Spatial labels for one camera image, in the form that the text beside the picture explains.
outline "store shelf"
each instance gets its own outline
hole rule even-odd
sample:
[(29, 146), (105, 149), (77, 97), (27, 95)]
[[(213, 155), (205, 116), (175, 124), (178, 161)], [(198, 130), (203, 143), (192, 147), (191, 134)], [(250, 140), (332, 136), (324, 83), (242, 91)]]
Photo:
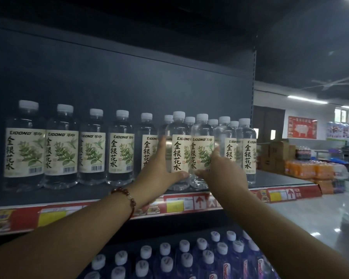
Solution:
[[(268, 203), (321, 197), (321, 191), (314, 183), (264, 171), (257, 172), (255, 187), (250, 190)], [(0, 186), (0, 235), (27, 232), (47, 225), (103, 198), (110, 191), (111, 187), (103, 184), (13, 194), (3, 192)], [(140, 209), (132, 219), (220, 209), (222, 207), (210, 192), (189, 188), (181, 193), (168, 191)]]

